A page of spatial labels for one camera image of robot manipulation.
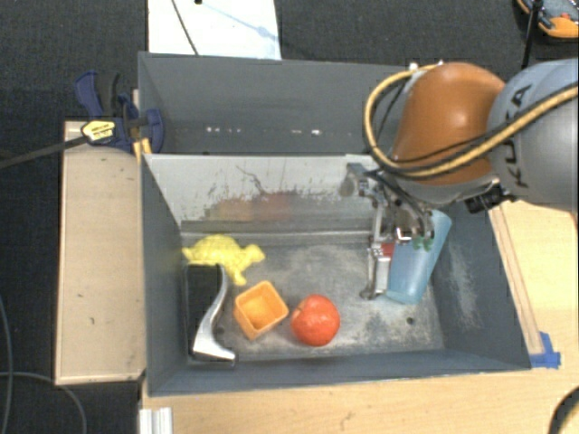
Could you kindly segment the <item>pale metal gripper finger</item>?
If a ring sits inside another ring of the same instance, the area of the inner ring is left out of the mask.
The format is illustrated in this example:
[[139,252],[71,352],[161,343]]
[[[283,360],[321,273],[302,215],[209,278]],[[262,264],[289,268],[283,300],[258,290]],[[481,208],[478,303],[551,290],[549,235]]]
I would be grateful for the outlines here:
[[383,243],[377,258],[377,293],[384,294],[389,282],[390,267],[394,255],[394,245]]
[[379,295],[377,264],[381,259],[381,244],[372,242],[367,249],[367,282],[359,295],[364,300],[372,300]]

